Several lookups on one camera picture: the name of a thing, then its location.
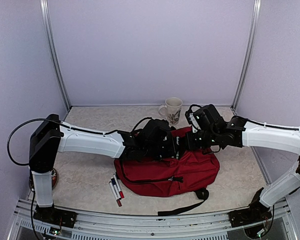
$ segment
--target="ceramic mug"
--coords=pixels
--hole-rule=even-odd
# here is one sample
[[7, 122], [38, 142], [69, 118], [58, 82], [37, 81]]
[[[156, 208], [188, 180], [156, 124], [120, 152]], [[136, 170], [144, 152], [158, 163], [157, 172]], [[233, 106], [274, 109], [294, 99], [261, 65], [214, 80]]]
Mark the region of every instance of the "ceramic mug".
[[165, 100], [165, 105], [159, 107], [158, 112], [161, 117], [168, 120], [170, 125], [176, 125], [180, 119], [181, 107], [182, 100], [180, 98], [170, 97]]

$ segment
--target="white wall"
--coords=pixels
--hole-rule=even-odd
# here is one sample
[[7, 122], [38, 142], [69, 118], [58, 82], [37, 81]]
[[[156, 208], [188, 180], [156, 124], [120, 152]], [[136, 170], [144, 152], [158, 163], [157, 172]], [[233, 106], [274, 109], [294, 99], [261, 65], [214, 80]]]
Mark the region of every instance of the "white wall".
[[231, 105], [253, 0], [58, 0], [49, 12], [74, 106]]
[[[300, 126], [300, 0], [262, 1], [237, 112], [261, 122]], [[298, 159], [284, 151], [257, 151], [272, 181]], [[300, 189], [287, 201], [300, 233]]]
[[[28, 188], [29, 170], [14, 165], [6, 144], [20, 123], [66, 109], [58, 89], [45, 36], [40, 2], [0, 0], [0, 240], [10, 227], [20, 196]], [[29, 160], [29, 140], [37, 124], [22, 128], [11, 142], [17, 161]]]

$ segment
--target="textured mat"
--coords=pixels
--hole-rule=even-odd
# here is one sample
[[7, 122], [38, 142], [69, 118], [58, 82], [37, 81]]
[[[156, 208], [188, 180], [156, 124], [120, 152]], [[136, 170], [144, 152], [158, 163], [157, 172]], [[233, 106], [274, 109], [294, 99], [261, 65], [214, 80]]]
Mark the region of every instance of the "textured mat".
[[[177, 128], [188, 126], [184, 117], [187, 109], [187, 106], [182, 108]], [[233, 116], [228, 107], [218, 107], [218, 111], [226, 121]], [[131, 131], [144, 117], [160, 118], [158, 107], [73, 107], [66, 122], [101, 131]], [[245, 207], [255, 192], [265, 185], [250, 148], [228, 146], [216, 156], [220, 162], [220, 171], [215, 182], [207, 188], [209, 199], [186, 214]], [[54, 167], [59, 173], [58, 184], [53, 190], [57, 206], [103, 213], [156, 215], [157, 211], [173, 210], [200, 202], [193, 192], [168, 198], [148, 197], [136, 195], [121, 184], [125, 198], [121, 201], [122, 207], [118, 207], [108, 185], [115, 173], [113, 159], [95, 154], [63, 152], [58, 153]]]

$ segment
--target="black strap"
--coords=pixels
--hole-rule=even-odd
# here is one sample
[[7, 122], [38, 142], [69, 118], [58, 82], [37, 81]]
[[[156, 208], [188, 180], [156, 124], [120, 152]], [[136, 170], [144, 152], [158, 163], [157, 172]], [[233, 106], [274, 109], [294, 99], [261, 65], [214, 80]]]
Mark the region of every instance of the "black strap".
[[165, 216], [171, 216], [171, 215], [178, 215], [182, 214], [185, 212], [188, 212], [192, 209], [195, 209], [196, 207], [199, 207], [201, 204], [203, 204], [209, 197], [209, 192], [205, 188], [201, 188], [197, 191], [194, 191], [198, 199], [203, 200], [202, 202], [198, 202], [196, 204], [193, 204], [191, 206], [185, 206], [185, 207], [180, 207], [172, 211], [158, 211], [158, 216], [159, 217], [165, 217]]

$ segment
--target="marker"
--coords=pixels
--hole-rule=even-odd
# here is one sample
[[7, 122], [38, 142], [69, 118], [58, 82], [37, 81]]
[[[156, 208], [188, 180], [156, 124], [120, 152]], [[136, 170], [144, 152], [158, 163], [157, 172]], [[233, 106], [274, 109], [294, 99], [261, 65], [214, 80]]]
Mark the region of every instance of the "marker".
[[112, 182], [111, 182], [111, 181], [109, 182], [109, 185], [110, 185], [111, 191], [112, 191], [112, 193], [113, 193], [113, 196], [114, 196], [114, 198], [115, 198], [115, 200], [116, 200], [116, 203], [118, 204], [119, 207], [121, 207], [122, 204], [121, 204], [119, 198], [117, 197], [115, 188], [114, 188], [114, 186], [112, 185]]
[[120, 186], [120, 184], [119, 184], [117, 175], [116, 175], [116, 174], [113, 174], [113, 178], [114, 178], [114, 180], [115, 180], [115, 182], [116, 182], [116, 186], [118, 187], [120, 197], [121, 197], [122, 199], [124, 199], [125, 196], [124, 196], [124, 193], [122, 192], [122, 189], [121, 189], [121, 186]]
[[115, 194], [117, 195], [117, 197], [119, 198], [119, 200], [121, 200], [121, 196], [120, 196], [120, 193], [119, 193], [118, 185], [116, 184], [115, 179], [111, 178], [111, 182], [112, 182], [112, 185], [114, 187]]

